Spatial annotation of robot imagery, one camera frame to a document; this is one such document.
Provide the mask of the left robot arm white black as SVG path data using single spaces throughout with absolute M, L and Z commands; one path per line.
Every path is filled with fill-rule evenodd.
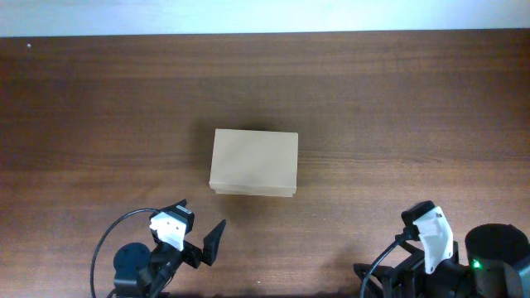
M 152 250 L 143 243 L 129 243 L 121 247 L 113 259 L 114 294 L 117 297 L 168 297 L 165 288 L 182 264 L 193 268 L 202 263 L 213 265 L 225 226 L 226 221 L 220 221 L 204 237 L 202 248 L 184 242 L 184 249 L 180 251 L 164 243 L 155 233 L 152 236 L 156 247 Z

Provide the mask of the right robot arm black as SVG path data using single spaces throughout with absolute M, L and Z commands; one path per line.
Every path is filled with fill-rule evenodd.
M 355 274 L 373 297 L 517 297 L 529 298 L 529 239 L 511 224 L 488 223 L 465 237 L 469 264 L 453 255 L 430 274 L 425 252 L 399 234 L 376 261 L 355 263 Z

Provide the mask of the cardboard box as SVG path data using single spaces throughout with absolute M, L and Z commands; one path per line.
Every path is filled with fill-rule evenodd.
M 220 195 L 292 197 L 297 190 L 298 134 L 216 129 L 210 188 Z

